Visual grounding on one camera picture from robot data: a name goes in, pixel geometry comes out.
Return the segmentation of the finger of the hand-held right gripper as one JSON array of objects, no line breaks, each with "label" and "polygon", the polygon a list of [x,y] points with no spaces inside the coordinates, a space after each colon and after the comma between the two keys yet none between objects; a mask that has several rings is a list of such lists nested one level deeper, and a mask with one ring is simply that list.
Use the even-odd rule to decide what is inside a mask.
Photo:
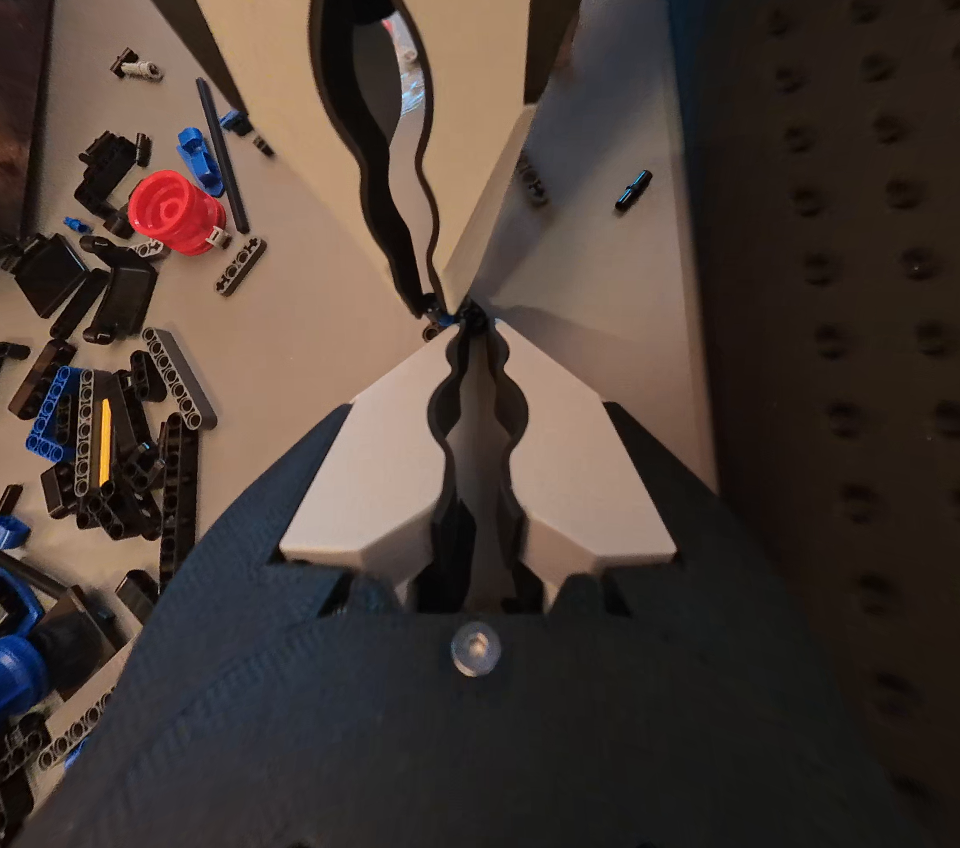
[{"label": "finger of the hand-held right gripper", "polygon": [[469,293],[514,177],[534,107],[524,100],[531,0],[400,0],[428,75],[418,166],[437,214],[435,293]]},{"label": "finger of the hand-held right gripper", "polygon": [[196,2],[253,127],[422,317],[426,293],[391,192],[390,141],[357,72],[353,0]]}]

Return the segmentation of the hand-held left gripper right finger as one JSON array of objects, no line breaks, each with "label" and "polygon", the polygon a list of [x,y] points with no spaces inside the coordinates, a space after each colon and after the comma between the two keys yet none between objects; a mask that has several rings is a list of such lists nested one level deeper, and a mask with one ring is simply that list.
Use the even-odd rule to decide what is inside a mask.
[{"label": "hand-held left gripper right finger", "polygon": [[486,335],[499,462],[497,532],[518,602],[572,577],[663,564],[677,545],[594,389],[506,323]]}]

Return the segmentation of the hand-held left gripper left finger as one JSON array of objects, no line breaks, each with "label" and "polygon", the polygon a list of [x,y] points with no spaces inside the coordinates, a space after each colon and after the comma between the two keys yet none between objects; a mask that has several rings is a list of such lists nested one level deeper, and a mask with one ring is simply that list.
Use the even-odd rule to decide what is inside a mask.
[{"label": "hand-held left gripper left finger", "polygon": [[350,402],[279,543],[286,560],[409,587],[415,607],[464,605],[476,524],[450,433],[471,346],[450,326]]}]

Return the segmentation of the clear plastic bag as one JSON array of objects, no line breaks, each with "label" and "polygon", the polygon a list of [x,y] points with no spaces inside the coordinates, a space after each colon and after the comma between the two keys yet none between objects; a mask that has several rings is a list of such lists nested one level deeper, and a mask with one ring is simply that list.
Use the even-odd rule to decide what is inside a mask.
[{"label": "clear plastic bag", "polygon": [[426,74],[412,30],[399,11],[393,12],[382,21],[390,35],[395,53],[400,86],[402,118],[421,108],[426,102]]}]

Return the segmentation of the grey axle pin with connector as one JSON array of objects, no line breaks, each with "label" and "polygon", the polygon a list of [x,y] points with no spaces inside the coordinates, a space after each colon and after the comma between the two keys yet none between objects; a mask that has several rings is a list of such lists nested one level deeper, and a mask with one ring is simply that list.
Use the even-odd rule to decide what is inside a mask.
[{"label": "grey axle pin with connector", "polygon": [[142,60],[138,52],[129,47],[117,55],[109,70],[119,79],[132,78],[148,83],[160,83],[164,79],[164,72],[157,64]]}]

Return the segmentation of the long black axle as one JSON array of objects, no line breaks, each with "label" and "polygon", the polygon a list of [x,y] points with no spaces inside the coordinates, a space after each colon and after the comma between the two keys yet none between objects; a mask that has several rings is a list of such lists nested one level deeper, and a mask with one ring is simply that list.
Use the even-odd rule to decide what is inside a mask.
[{"label": "long black axle", "polygon": [[243,197],[236,182],[234,165],[214,103],[212,90],[204,77],[196,79],[196,86],[210,141],[213,145],[215,160],[221,172],[226,202],[230,208],[234,228],[238,234],[248,235],[251,233],[251,225]]}]

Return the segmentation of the blue curved panel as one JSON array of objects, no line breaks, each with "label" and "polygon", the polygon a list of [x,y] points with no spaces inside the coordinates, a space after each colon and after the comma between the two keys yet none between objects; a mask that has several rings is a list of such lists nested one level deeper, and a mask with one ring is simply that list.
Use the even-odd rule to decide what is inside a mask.
[{"label": "blue curved panel", "polygon": [[207,195],[219,198],[225,192],[221,170],[202,131],[194,126],[177,134],[176,152],[197,186]]}]

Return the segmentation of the pile of black beams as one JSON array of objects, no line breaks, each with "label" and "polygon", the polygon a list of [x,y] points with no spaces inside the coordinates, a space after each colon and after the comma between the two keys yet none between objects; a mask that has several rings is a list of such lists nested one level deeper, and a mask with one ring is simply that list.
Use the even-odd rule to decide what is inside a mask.
[{"label": "pile of black beams", "polygon": [[[76,354],[77,348],[61,338],[53,338],[40,352],[15,399],[17,414],[30,421],[30,427],[57,371],[62,366],[86,369],[72,364]],[[75,459],[53,464],[41,458],[47,463],[40,479],[42,496],[55,520],[75,519],[79,529],[102,530],[112,541],[158,543],[156,573],[129,569],[115,590],[126,613],[142,627],[196,543],[203,431],[186,427],[142,339],[130,354],[128,369],[94,372],[89,492],[81,499],[75,495]],[[59,404],[60,435],[76,437],[77,396]],[[112,466],[110,480],[98,488],[104,398],[109,398],[112,411]],[[2,515],[15,516],[21,490],[18,484],[6,487]],[[54,600],[31,589],[44,614],[25,637],[44,659],[51,692],[30,710],[2,718],[3,838],[14,834],[63,781],[66,754],[103,721],[139,635],[137,630],[123,638],[111,612],[98,609],[79,586],[54,579],[68,590]]]}]

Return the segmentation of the grey thin beam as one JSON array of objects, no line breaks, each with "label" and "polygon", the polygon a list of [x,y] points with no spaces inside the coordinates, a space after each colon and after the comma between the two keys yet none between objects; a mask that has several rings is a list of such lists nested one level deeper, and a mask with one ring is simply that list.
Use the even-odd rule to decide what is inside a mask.
[{"label": "grey thin beam", "polygon": [[532,207],[539,208],[549,203],[545,183],[525,149],[520,151],[516,161],[515,176],[526,200]]}]

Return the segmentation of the long grey beam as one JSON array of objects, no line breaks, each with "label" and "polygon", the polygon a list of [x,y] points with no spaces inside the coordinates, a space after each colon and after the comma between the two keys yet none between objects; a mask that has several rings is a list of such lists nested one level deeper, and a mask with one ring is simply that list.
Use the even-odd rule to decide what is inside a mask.
[{"label": "long grey beam", "polygon": [[174,398],[186,428],[194,433],[216,429],[217,414],[174,335],[163,328],[146,326],[141,339],[153,366]]}]

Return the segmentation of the black bent beam cluster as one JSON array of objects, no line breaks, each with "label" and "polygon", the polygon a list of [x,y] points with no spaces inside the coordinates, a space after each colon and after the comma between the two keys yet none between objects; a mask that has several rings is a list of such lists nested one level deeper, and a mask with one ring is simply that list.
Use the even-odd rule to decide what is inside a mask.
[{"label": "black bent beam cluster", "polygon": [[110,197],[134,167],[146,168],[153,152],[153,139],[137,133],[135,139],[105,131],[78,154],[84,165],[74,198],[90,214],[108,220],[116,209]]}]

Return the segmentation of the red wheel rim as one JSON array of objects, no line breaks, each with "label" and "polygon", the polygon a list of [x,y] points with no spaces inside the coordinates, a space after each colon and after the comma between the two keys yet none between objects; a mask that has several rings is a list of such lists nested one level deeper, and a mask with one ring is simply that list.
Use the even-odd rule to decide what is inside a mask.
[{"label": "red wheel rim", "polygon": [[129,196],[126,213],[139,234],[187,257],[217,247],[226,231],[221,202],[174,170],[142,179]]}]

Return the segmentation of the building set box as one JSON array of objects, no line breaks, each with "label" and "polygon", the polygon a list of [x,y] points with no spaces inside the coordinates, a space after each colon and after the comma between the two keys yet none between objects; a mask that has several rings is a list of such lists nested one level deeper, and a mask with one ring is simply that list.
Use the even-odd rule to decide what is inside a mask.
[{"label": "building set box", "polygon": [[1,232],[22,237],[44,107],[54,0],[1,0]]}]

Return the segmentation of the black connector pin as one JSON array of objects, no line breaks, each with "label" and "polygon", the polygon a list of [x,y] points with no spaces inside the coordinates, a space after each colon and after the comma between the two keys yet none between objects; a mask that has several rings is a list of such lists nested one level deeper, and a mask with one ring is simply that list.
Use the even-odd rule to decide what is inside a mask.
[{"label": "black connector pin", "polygon": [[639,174],[625,187],[624,192],[619,196],[614,204],[614,211],[618,215],[623,215],[634,206],[643,194],[649,189],[653,181],[653,172],[649,169],[643,169]]}]

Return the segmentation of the dark grey thin liftarm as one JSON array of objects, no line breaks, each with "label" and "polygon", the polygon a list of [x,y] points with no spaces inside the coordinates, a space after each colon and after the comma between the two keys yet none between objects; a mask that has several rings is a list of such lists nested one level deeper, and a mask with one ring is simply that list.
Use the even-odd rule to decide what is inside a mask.
[{"label": "dark grey thin liftarm", "polygon": [[222,298],[234,295],[267,250],[267,242],[259,236],[251,237],[234,255],[214,285]]}]

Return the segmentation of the black perforated panel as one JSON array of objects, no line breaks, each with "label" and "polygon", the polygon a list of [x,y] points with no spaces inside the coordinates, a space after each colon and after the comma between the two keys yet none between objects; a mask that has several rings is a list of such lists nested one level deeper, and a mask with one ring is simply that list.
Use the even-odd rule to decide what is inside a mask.
[{"label": "black perforated panel", "polygon": [[958,846],[959,0],[668,0],[722,495]]}]

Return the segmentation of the dark grey beam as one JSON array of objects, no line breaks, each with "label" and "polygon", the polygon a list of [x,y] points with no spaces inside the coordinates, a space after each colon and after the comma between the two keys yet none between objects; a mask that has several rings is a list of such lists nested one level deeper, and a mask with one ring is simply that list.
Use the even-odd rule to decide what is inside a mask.
[{"label": "dark grey beam", "polygon": [[95,372],[83,369],[78,380],[74,491],[78,500],[90,492],[93,467]]}]

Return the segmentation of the black curved panel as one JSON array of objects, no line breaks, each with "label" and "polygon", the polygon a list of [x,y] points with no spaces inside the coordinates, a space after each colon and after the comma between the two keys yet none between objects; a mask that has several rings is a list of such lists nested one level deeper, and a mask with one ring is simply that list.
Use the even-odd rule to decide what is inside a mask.
[{"label": "black curved panel", "polygon": [[158,272],[135,249],[117,245],[105,237],[85,234],[79,245],[110,269],[105,293],[91,324],[82,332],[83,340],[94,345],[110,345],[118,340],[139,338]]}]

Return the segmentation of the thin black axle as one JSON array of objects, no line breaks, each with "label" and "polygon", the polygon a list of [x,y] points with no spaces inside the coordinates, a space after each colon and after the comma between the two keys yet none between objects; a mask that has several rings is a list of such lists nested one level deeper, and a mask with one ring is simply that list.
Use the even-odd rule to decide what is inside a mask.
[{"label": "thin black axle", "polygon": [[68,591],[68,586],[50,577],[29,564],[1,550],[1,569],[13,578],[30,586],[31,589],[42,592],[53,600],[61,599]]}]

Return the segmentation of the black flat panel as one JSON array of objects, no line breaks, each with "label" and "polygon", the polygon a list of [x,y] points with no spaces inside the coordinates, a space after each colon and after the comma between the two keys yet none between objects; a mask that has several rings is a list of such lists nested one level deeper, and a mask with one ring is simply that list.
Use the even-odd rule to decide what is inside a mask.
[{"label": "black flat panel", "polygon": [[63,235],[35,235],[10,269],[19,290],[41,319],[50,318],[80,287],[90,268]]}]

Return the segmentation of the blue angled panel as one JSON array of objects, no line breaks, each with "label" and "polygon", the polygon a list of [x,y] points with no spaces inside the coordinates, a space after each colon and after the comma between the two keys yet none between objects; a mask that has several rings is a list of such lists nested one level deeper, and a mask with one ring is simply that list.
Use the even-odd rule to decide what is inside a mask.
[{"label": "blue angled panel", "polygon": [[30,585],[1,568],[1,637],[27,637],[43,615]]}]

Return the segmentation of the blue wheel rim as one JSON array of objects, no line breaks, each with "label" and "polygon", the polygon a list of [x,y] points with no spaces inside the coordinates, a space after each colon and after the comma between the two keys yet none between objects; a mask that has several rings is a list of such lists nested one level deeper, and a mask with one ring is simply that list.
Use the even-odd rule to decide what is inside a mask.
[{"label": "blue wheel rim", "polygon": [[27,638],[1,638],[1,719],[28,712],[50,693],[50,675],[41,652]]}]

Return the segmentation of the blue frame beam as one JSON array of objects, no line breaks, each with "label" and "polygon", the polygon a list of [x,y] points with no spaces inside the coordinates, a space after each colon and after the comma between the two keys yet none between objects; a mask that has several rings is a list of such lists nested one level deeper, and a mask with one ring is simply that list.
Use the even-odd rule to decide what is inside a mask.
[{"label": "blue frame beam", "polygon": [[58,410],[64,398],[79,394],[82,372],[83,369],[71,366],[61,366],[56,371],[26,439],[28,453],[53,464],[74,460],[76,437],[58,433]]}]

